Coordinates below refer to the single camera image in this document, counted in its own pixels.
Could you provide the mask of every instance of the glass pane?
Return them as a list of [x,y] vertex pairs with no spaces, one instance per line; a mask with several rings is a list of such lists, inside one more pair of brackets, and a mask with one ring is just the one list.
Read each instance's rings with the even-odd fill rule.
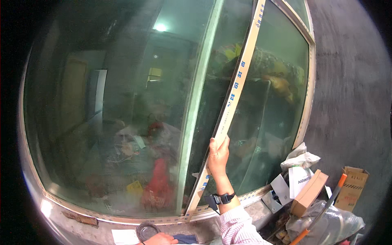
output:
[[24,98],[29,147],[48,191],[104,214],[180,215],[180,139],[213,7],[59,7],[34,44]]
[[294,9],[301,20],[304,22],[305,26],[309,28],[308,13],[306,12],[305,1],[304,0],[286,0],[286,2]]
[[199,105],[185,185],[185,198],[191,194],[197,178],[195,173],[200,171],[209,139],[218,122],[241,51],[238,43],[244,41],[251,14],[252,0],[225,0],[223,4]]
[[[232,46],[240,49],[242,44]],[[227,175],[237,195],[268,184],[281,171],[279,164],[292,149],[301,120],[308,63],[306,40],[278,7],[266,1],[256,48],[228,132]],[[206,190],[215,192],[213,180]]]

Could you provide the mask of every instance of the clear plastic bag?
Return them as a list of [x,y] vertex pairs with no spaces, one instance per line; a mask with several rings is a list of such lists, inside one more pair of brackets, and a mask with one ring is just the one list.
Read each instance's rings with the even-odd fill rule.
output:
[[[286,230],[293,241],[307,228],[324,208],[326,201],[316,201],[302,218],[291,216]],[[346,239],[365,226],[361,217],[331,205],[312,230],[298,243],[299,245],[328,245]]]
[[284,162],[280,164],[283,172],[286,172],[291,167],[301,166],[302,168],[309,168],[320,160],[319,156],[313,155],[306,151],[305,142],[302,142],[297,148],[287,155]]

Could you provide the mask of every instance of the cardboard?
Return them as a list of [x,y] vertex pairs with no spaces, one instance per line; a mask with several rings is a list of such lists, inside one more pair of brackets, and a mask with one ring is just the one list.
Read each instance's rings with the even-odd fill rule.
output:
[[302,217],[305,211],[316,200],[320,194],[328,175],[322,173],[319,169],[314,173],[309,182],[303,187],[301,192],[295,197],[291,205],[291,213],[297,217]]
[[366,170],[353,167],[344,167],[342,173],[347,174],[347,178],[336,199],[335,207],[352,212],[366,184],[369,173]]

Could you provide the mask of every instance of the striped shirt sleeve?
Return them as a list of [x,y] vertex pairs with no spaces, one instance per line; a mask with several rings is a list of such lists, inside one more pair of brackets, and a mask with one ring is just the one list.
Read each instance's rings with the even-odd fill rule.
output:
[[257,233],[256,227],[252,225],[252,218],[241,206],[219,216],[218,222],[224,245],[271,245]]

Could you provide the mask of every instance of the gray wall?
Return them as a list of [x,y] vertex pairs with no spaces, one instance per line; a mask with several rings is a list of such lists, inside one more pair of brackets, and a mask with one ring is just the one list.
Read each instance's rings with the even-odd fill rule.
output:
[[376,26],[356,0],[308,0],[316,38],[316,89],[305,135],[314,167],[335,187],[344,166],[370,177],[353,213],[366,230],[391,184],[391,62]]

